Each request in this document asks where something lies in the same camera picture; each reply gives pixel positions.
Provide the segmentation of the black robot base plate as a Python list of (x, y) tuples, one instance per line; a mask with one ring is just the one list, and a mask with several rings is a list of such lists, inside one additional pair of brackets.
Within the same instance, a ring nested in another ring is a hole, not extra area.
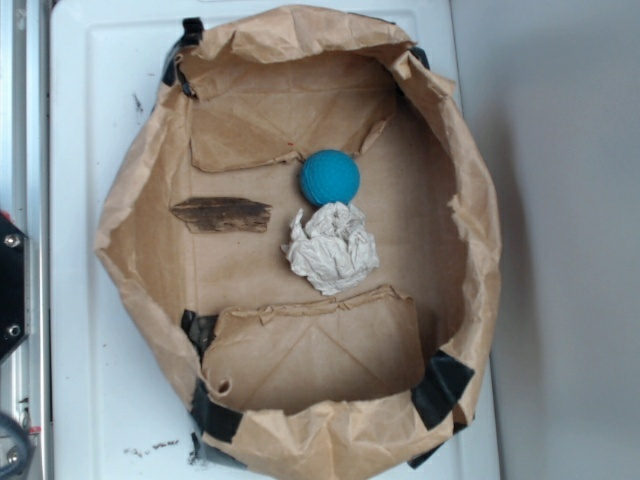
[(24, 341), (26, 327), (27, 240), (4, 212), (1, 213), (0, 314), (1, 362)]

